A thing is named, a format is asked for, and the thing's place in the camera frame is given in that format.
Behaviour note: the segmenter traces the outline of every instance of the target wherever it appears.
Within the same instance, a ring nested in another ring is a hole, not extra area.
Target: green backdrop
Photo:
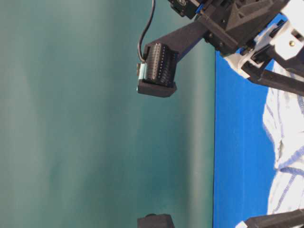
[[[146,0],[0,0],[0,227],[212,226],[214,50],[136,93]],[[157,1],[144,42],[189,23]]]

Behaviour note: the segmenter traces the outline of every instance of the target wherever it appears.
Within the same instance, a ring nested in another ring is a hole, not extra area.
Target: white robot part
[[[292,27],[304,37],[304,0],[290,0],[281,12],[288,18]]]
[[[236,228],[247,228],[248,226],[246,225],[245,222],[241,221],[239,224],[237,224]]]
[[[294,29],[290,21],[287,21],[270,41],[270,45],[275,47],[275,52],[284,60],[288,60],[295,57],[303,48],[304,43],[301,37],[298,30]]]
[[[253,50],[251,50],[246,55],[241,55],[239,53],[232,54],[230,56],[225,57],[224,59],[229,63],[230,67],[237,72],[239,75],[241,75],[243,78],[249,78],[250,75],[248,75],[245,71],[242,70],[242,66],[248,61],[254,66],[260,68],[263,63],[257,64],[255,61],[251,59],[253,54],[260,50],[261,48],[268,45],[271,41],[270,33],[277,28],[277,25],[270,26],[263,34],[257,36],[255,38],[256,46]]]

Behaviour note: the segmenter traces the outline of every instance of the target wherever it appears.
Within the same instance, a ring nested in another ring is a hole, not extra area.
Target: ribbed black pad
[[[178,52],[172,51],[165,44],[154,44],[150,47],[146,60],[147,73],[144,80],[152,84],[174,87],[177,60]]]

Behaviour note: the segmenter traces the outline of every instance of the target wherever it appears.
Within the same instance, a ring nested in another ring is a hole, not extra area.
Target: black cable
[[[143,30],[140,38],[139,38],[138,44],[137,44],[138,57],[142,62],[145,62],[145,59],[143,58],[143,54],[142,54],[142,41],[143,41],[144,36],[146,35],[146,32],[148,31],[148,29],[151,25],[151,22],[152,22],[152,19],[153,19],[153,16],[154,16],[155,5],[156,5],[155,0],[152,0],[152,11],[151,11],[151,14],[150,14],[149,21],[148,21],[146,27],[144,28],[144,30]]]

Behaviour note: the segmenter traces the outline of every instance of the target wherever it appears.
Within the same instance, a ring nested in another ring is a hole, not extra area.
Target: white and blue striped towel
[[[274,72],[304,81],[278,63]],[[277,170],[269,194],[268,214],[304,208],[304,98],[269,88],[263,124],[274,145]]]

